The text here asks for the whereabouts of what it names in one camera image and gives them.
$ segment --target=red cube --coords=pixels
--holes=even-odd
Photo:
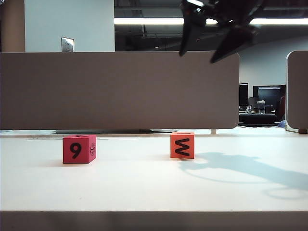
[[[63,137],[63,163],[88,164],[96,158],[96,135]]]
[[[171,158],[194,159],[194,133],[193,132],[172,132]]]

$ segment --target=computer monitor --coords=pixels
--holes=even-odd
[[[253,97],[259,97],[258,94],[258,87],[280,87],[281,92],[280,92],[280,96],[284,96],[285,95],[285,84],[282,85],[254,85],[253,86]]]
[[[266,107],[276,109],[277,102],[281,98],[281,86],[259,86],[258,87],[259,100],[265,101]]]
[[[248,106],[248,83],[240,83],[239,86],[239,105]]]

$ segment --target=gray partition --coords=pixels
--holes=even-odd
[[[308,129],[308,51],[287,56],[286,118],[290,127]]]
[[[1,129],[233,128],[239,56],[2,53]]]

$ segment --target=wall plate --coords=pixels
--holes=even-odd
[[[62,52],[74,52],[74,40],[61,37],[61,48]]]

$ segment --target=ceiling light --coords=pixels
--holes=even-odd
[[[182,25],[183,18],[115,18],[116,25]]]
[[[115,18],[116,25],[183,25],[183,18]],[[216,20],[208,18],[206,24],[217,24]],[[308,18],[255,18],[253,25],[308,25]]]
[[[255,18],[254,25],[308,25],[308,18]]]
[[[198,0],[187,0],[187,2],[197,5],[197,6],[204,7],[204,3]]]

